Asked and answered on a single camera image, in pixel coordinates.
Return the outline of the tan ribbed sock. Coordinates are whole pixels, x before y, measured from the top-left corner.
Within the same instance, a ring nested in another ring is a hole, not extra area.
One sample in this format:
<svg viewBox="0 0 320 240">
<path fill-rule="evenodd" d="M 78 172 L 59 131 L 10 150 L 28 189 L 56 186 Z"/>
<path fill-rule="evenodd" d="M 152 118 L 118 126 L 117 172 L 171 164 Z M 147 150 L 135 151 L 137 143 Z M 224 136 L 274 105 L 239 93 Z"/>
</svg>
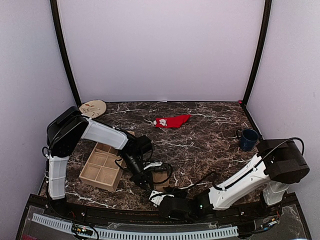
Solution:
<svg viewBox="0 0 320 240">
<path fill-rule="evenodd" d="M 153 189 L 158 192 L 164 192 L 165 188 L 169 186 L 170 180 L 163 182 L 168 178 L 168 172 L 152 172 Z"/>
</svg>

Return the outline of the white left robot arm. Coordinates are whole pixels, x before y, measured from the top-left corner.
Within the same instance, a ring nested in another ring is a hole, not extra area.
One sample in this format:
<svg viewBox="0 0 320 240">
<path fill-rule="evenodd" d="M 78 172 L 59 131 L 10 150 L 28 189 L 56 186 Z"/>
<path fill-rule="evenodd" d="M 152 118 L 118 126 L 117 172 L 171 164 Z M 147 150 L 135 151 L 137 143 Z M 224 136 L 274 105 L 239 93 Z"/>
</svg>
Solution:
<svg viewBox="0 0 320 240">
<path fill-rule="evenodd" d="M 152 151 L 152 141 L 145 135 L 134 136 L 128 131 L 101 123 L 72 106 L 51 122 L 46 129 L 46 146 L 42 153 L 48 159 L 48 195 L 53 200 L 51 210 L 60 218 L 71 213 L 65 198 L 67 163 L 81 139 L 108 145 L 117 150 L 138 187 L 149 190 L 151 177 L 144 170 L 143 156 Z"/>
</svg>

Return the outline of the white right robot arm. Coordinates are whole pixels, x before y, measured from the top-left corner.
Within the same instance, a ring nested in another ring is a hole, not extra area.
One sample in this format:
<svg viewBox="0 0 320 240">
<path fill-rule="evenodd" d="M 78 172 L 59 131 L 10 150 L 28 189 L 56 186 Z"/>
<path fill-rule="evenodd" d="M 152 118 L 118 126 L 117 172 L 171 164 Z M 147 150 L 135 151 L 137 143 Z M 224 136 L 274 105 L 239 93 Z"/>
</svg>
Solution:
<svg viewBox="0 0 320 240">
<path fill-rule="evenodd" d="M 255 213 L 266 217 L 279 204 L 290 185 L 299 183 L 310 168 L 304 159 L 304 147 L 298 148 L 299 137 L 265 139 L 257 154 L 237 173 L 213 185 L 193 199 L 166 194 L 158 205 L 159 215 L 175 220 L 197 221 L 205 215 L 229 209 L 235 202 L 261 186 L 260 202 Z"/>
</svg>

